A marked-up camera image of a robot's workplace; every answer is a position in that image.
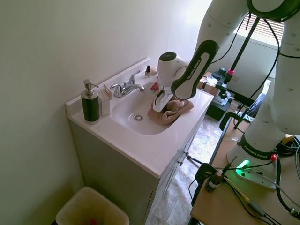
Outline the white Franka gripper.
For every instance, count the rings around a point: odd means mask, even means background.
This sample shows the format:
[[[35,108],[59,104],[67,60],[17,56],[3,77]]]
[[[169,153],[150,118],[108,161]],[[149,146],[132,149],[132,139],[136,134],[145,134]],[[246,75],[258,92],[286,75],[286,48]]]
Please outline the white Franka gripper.
[[[153,100],[153,110],[156,112],[162,111],[172,97],[173,94],[167,94],[164,90],[159,91]]]

